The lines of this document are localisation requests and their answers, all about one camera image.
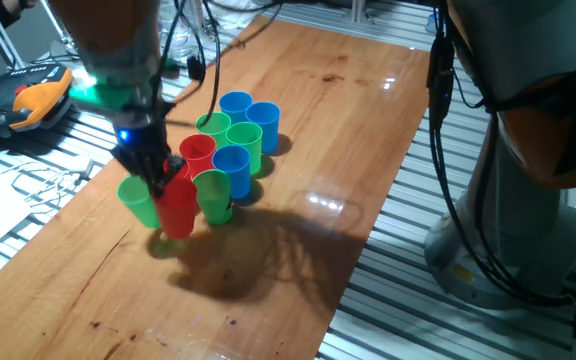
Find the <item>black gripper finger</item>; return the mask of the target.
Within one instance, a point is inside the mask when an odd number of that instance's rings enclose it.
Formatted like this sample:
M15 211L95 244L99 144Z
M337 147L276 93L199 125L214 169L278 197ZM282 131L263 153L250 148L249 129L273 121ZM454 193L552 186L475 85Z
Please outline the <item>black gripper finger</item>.
M139 177L155 197L163 194L165 178L163 153L133 152L123 147L114 147L111 154L131 175Z
M155 179L171 181L185 166L186 161L171 152L159 153L155 158Z

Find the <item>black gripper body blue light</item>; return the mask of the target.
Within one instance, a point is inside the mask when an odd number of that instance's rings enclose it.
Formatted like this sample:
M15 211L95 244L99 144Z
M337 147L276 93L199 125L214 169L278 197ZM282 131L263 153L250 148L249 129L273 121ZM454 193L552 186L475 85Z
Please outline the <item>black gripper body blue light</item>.
M167 131L164 115L158 110L136 109L111 111L117 144L111 150L113 155L120 152L152 153L167 155Z

